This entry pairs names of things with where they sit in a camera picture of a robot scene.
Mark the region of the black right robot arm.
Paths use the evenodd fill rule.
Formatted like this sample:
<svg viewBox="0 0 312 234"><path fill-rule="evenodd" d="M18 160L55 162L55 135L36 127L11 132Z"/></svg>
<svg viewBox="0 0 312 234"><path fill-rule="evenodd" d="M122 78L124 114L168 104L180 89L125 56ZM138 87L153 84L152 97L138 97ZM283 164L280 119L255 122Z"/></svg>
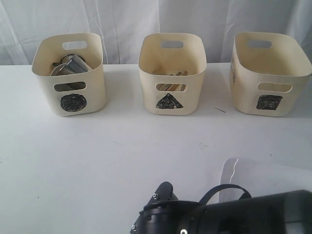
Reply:
<svg viewBox="0 0 312 234"><path fill-rule="evenodd" d="M210 204L170 200L147 205L132 234L310 234L312 194L297 190Z"/></svg>

